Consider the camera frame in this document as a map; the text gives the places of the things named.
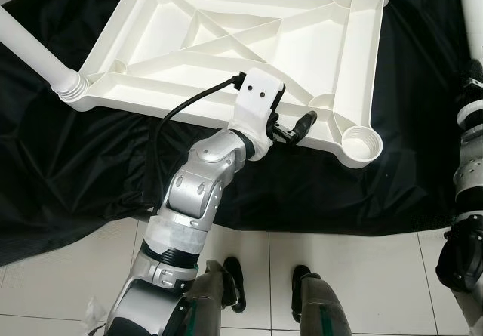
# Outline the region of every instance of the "tiled floor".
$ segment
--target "tiled floor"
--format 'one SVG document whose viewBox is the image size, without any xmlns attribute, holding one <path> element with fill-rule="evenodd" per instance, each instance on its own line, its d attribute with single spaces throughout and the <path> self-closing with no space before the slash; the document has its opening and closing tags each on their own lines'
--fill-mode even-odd
<svg viewBox="0 0 483 336">
<path fill-rule="evenodd" d="M 89 299 L 107 310 L 146 229 L 124 219 L 58 251 L 0 268 L 0 334 L 79 336 Z M 295 336 L 291 271 L 306 264 L 331 284 L 354 334 L 464 335 L 467 327 L 435 265 L 443 230 L 366 238 L 237 232 L 214 226 L 200 257 L 235 255 L 247 309 L 222 315 L 221 336 Z"/>
</svg>

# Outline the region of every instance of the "robotic arm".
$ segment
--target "robotic arm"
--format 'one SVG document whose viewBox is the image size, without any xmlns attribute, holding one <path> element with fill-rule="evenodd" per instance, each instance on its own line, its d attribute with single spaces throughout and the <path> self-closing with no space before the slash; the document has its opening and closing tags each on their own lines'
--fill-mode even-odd
<svg viewBox="0 0 483 336">
<path fill-rule="evenodd" d="M 186 320 L 194 317 L 193 304 L 204 304 L 198 314 L 210 314 L 198 324 L 201 334 L 216 335 L 220 330 L 216 315 L 221 307 L 236 303 L 236 297 L 223 290 L 232 282 L 216 262 L 209 261 L 207 269 L 215 277 L 196 278 L 197 261 L 223 189 L 248 159 L 266 155 L 274 135 L 296 143 L 316 120 L 316 113 L 310 112 L 293 130 L 286 129 L 276 123 L 275 113 L 285 85 L 259 69 L 238 78 L 235 87 L 240 92 L 229 129 L 195 143 L 188 161 L 173 176 L 109 314 L 107 335 L 178 335 L 187 327 Z"/>
<path fill-rule="evenodd" d="M 454 174 L 460 215 L 442 249 L 436 273 L 452 290 L 470 334 L 483 334 L 483 68 L 477 60 L 463 74 L 457 122 L 460 166 Z"/>
</svg>

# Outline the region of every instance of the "black shoe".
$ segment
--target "black shoe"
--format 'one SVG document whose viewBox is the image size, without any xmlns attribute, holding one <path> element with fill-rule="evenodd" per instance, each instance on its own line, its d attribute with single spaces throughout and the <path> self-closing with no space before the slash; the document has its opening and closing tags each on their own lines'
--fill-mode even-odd
<svg viewBox="0 0 483 336">
<path fill-rule="evenodd" d="M 302 277 L 310 273 L 307 266 L 296 266 L 292 274 L 292 316 L 300 323 L 302 314 Z"/>
<path fill-rule="evenodd" d="M 223 268 L 232 275 L 235 281 L 235 287 L 237 290 L 238 303 L 232 306 L 232 310 L 237 313 L 242 313 L 245 311 L 247 306 L 247 300 L 245 299 L 245 290 L 243 289 L 243 272 L 242 266 L 238 259 L 235 257 L 228 257 L 223 263 Z"/>
</svg>

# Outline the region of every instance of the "white tape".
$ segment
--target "white tape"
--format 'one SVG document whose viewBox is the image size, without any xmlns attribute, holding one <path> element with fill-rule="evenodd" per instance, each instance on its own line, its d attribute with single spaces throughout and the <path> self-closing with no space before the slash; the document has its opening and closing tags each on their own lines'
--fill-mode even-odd
<svg viewBox="0 0 483 336">
<path fill-rule="evenodd" d="M 91 297 L 88 302 L 88 308 L 85 311 L 84 319 L 81 321 L 81 336 L 88 336 L 89 332 L 97 327 L 97 324 L 105 314 L 106 310 L 103 305 L 95 297 Z"/>
<path fill-rule="evenodd" d="M 144 240 L 149 248 L 158 254 L 162 254 L 167 248 L 200 254 L 205 245 L 207 234 L 202 230 L 179 225 L 162 216 L 154 216 L 149 219 Z"/>
</svg>

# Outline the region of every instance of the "tile grout line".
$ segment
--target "tile grout line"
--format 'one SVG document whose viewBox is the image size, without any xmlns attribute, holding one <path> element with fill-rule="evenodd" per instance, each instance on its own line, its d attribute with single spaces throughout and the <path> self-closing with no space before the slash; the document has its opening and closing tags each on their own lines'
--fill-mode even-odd
<svg viewBox="0 0 483 336">
<path fill-rule="evenodd" d="M 222 327 L 229 330 L 257 330 L 257 331 L 271 331 L 268 328 L 250 328 L 250 327 Z"/>
<path fill-rule="evenodd" d="M 270 330 L 272 329 L 272 258 L 270 251 L 270 232 L 269 233 L 269 304 L 270 304 Z"/>
<path fill-rule="evenodd" d="M 133 251 L 131 252 L 131 266 L 129 267 L 129 270 L 131 271 L 131 268 L 133 266 L 134 262 L 134 251 L 136 250 L 136 240 L 137 240 L 137 229 L 139 228 L 139 221 L 136 223 L 136 232 L 134 233 L 134 244 L 133 244 Z"/>
<path fill-rule="evenodd" d="M 9 317 L 22 317 L 24 319 L 53 319 L 57 321 L 76 321 L 80 322 L 80 319 L 56 319 L 54 317 L 38 317 L 38 316 L 22 316 L 22 315 L 9 315 L 6 313 L 0 313 L 0 316 L 9 316 Z"/>
<path fill-rule="evenodd" d="M 420 233 L 416 232 L 416 235 L 417 235 L 417 244 L 420 246 L 421 260 L 423 261 L 424 276 L 426 277 L 426 284 L 428 286 L 429 301 L 431 302 L 432 317 L 435 320 L 436 334 L 439 334 L 438 323 L 436 322 L 435 307 L 434 307 L 434 304 L 432 303 L 431 288 L 429 287 L 428 271 L 426 270 L 426 263 L 424 263 L 423 249 L 421 248 Z"/>
<path fill-rule="evenodd" d="M 8 265 L 5 266 L 5 271 L 3 272 L 2 281 L 0 282 L 0 288 L 3 287 L 3 281 L 5 280 L 5 276 L 7 275 L 7 268 L 8 268 Z"/>
</svg>

